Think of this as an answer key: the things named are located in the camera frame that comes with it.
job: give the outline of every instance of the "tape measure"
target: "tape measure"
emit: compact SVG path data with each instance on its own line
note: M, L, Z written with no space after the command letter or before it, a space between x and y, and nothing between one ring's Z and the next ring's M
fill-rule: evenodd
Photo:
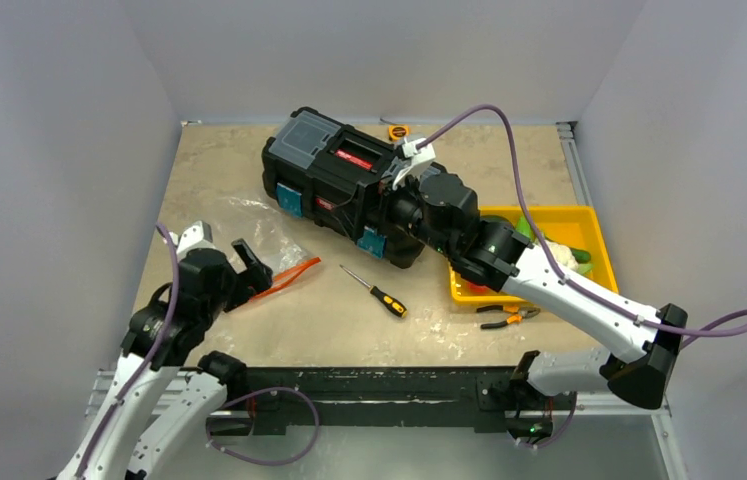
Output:
M400 138L408 135L408 125L390 125L388 126L388 138L396 142Z

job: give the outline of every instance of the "pliers handle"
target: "pliers handle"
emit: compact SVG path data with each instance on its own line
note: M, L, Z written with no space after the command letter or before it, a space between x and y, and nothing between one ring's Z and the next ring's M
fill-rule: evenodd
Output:
M502 311L502 312L509 312L513 315L510 315L508 318L501 322L494 322L494 323L483 323L479 326L482 330L491 330L495 328L502 328L507 325L511 325L512 323L520 323L523 319L526 318L532 318L535 315L538 315L541 313L541 309L538 307L532 307L532 306L525 306L521 307L518 305L486 305L484 307L479 307L476 309L476 313L483 313L483 312L494 312L494 311Z

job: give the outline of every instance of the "white wall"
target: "white wall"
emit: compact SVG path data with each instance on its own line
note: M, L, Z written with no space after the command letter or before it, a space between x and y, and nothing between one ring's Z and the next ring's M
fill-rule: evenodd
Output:
M75 449L178 132L116 1L0 1L0 478Z
M176 112L281 121L578 118L644 0L122 0Z
M747 0L648 2L576 135L625 293L747 307ZM747 479L747 335L684 352L669 398L691 478Z

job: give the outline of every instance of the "logo on toolbox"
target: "logo on toolbox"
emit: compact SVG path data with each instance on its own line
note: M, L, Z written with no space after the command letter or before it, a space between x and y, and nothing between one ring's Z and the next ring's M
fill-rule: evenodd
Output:
M351 153L347 153L347 152L345 152L343 150L337 150L337 151L335 151L335 155L337 155L339 158L343 158L344 160L346 160L346 161L348 161L350 163L354 163L355 165L357 165L357 166L359 166L359 167L361 167L361 168L363 168L365 170L370 170L371 168L373 168L373 164L372 163L367 162L365 160L362 160L362 159L356 157L355 155L353 155Z
M333 208L335 208L335 204L331 202L327 202L326 200L323 200L320 197L314 197L314 203L316 203L320 208L325 208L328 211L332 211Z

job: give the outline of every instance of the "clear plastic bag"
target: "clear plastic bag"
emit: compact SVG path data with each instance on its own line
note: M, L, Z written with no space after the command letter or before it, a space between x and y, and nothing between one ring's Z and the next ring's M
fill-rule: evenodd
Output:
M274 208L266 194L245 190L234 192L206 205L200 219L211 225L214 245L228 251L232 241L243 238L270 268L273 275L300 265L311 255L288 234L283 214ZM236 255L229 261L236 269L243 264Z

